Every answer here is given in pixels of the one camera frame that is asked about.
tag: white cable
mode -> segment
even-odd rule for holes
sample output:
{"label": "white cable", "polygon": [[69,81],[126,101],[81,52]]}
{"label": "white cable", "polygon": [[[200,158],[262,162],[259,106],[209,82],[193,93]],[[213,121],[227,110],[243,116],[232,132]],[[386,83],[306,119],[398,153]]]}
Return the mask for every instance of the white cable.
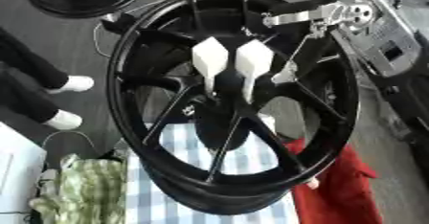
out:
{"label": "white cable", "polygon": [[[126,11],[125,13],[134,13],[135,11],[142,10],[142,9],[147,8],[147,7],[149,7],[149,6],[152,6],[152,5],[158,4],[158,3],[162,2],[162,1],[164,1],[164,0],[157,0],[157,1],[154,1],[154,2],[151,2],[151,3],[148,3],[148,4],[145,4],[145,5],[143,5],[143,6],[140,6],[140,7],[134,8],[134,9],[132,9],[132,10]],[[110,55],[109,55],[109,54],[106,54],[105,52],[103,52],[103,51],[102,51],[102,49],[100,48],[99,33],[100,33],[100,28],[101,28],[101,26],[102,26],[102,23],[98,23],[98,24],[94,27],[94,29],[93,29],[93,34],[92,34],[92,35],[93,35],[94,47],[95,47],[95,49],[96,49],[97,53],[98,53],[100,56],[104,56],[104,57],[110,58]]]}
{"label": "white cable", "polygon": [[43,141],[43,143],[42,143],[42,148],[43,149],[46,149],[45,147],[46,147],[46,145],[48,144],[48,142],[53,138],[53,137],[55,137],[56,135],[59,135],[59,134],[67,134],[67,133],[70,133],[70,134],[77,134],[77,135],[80,135],[81,137],[83,137],[83,138],[85,138],[86,139],[86,141],[88,142],[88,144],[94,149],[94,152],[96,153],[96,154],[98,154],[98,155],[100,155],[99,154],[99,152],[96,150],[96,148],[94,147],[94,143],[92,142],[92,140],[87,136],[87,135],[85,135],[84,133],[82,133],[82,132],[80,132],[80,131],[58,131],[58,132],[55,132],[55,133],[52,133],[51,135],[49,135],[44,141]]}

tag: white sneaker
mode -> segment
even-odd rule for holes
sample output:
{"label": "white sneaker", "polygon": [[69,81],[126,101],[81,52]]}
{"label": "white sneaker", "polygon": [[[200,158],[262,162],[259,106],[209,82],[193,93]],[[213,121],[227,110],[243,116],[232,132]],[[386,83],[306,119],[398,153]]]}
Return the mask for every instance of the white sneaker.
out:
{"label": "white sneaker", "polygon": [[72,130],[78,128],[82,124],[82,118],[76,114],[58,110],[53,118],[43,124],[57,130]]}
{"label": "white sneaker", "polygon": [[47,89],[49,94],[59,94],[64,91],[82,92],[92,88],[94,80],[87,76],[69,76],[68,81],[59,89]]}

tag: white block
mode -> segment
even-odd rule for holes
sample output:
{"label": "white block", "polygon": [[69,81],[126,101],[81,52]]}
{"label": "white block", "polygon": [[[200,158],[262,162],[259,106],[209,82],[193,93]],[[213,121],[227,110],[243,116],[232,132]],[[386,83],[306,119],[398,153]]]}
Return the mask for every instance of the white block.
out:
{"label": "white block", "polygon": [[252,101],[255,80],[270,71],[274,53],[262,42],[255,39],[237,49],[236,69],[245,77],[243,96]]}
{"label": "white block", "polygon": [[215,76],[225,70],[228,50],[217,39],[210,37],[192,48],[192,64],[204,77],[206,91],[211,94],[215,86]]}

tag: person's leg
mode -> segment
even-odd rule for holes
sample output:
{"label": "person's leg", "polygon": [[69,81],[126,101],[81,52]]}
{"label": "person's leg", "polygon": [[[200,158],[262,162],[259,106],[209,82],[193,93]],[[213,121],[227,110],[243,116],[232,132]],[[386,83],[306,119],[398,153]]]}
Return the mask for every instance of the person's leg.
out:
{"label": "person's leg", "polygon": [[94,85],[94,81],[89,77],[68,76],[59,71],[1,28],[0,60],[36,79],[50,94],[81,92]]}
{"label": "person's leg", "polygon": [[1,28],[0,60],[33,77],[47,89],[59,89],[68,81],[67,74],[34,54],[23,43]]}
{"label": "person's leg", "polygon": [[52,102],[29,91],[8,73],[0,75],[0,104],[12,111],[60,130],[75,129],[81,117],[62,111]]}

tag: checkered tablecloth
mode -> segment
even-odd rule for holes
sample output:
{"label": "checkered tablecloth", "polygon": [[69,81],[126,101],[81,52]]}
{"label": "checkered tablecloth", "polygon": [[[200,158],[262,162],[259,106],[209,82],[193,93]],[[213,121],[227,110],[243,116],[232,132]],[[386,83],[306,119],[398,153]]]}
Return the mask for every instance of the checkered tablecloth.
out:
{"label": "checkered tablecloth", "polygon": [[[255,135],[240,148],[227,154],[222,172],[228,174],[255,173],[277,165],[274,152]],[[162,145],[184,162],[208,169],[212,155],[196,137],[193,124],[175,124],[164,129]],[[282,223],[298,224],[292,194],[255,213],[223,216],[201,213],[177,203],[165,195],[147,176],[139,158],[128,157],[126,191],[126,224],[217,224],[217,223]]]}

